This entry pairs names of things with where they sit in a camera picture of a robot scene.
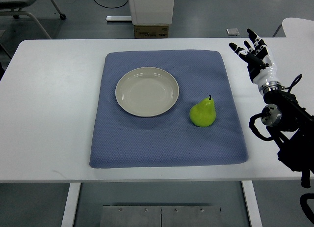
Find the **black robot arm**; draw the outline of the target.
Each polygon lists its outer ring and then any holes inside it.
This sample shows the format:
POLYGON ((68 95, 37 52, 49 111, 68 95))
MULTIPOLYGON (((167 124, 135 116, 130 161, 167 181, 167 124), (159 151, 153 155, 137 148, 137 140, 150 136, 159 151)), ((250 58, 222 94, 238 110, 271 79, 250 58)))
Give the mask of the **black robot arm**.
POLYGON ((301 172, 301 186, 310 188, 314 171, 314 117, 298 104, 291 89, 301 80, 298 75, 287 92, 278 88, 263 96, 266 106, 252 116, 249 128, 263 141, 274 141, 279 147, 278 160, 292 171, 301 172))

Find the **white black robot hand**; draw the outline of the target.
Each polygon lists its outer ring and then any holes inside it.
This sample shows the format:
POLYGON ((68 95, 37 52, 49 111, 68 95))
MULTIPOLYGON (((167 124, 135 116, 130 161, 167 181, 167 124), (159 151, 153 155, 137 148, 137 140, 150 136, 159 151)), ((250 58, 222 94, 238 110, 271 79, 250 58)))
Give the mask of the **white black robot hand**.
POLYGON ((252 46, 247 41, 244 49, 235 43, 229 43, 229 47, 239 56, 241 60, 247 63, 249 77, 252 83, 263 85, 266 82, 278 81, 276 78, 276 66, 272 59, 272 54, 264 40, 255 32, 247 29, 248 37, 252 46))

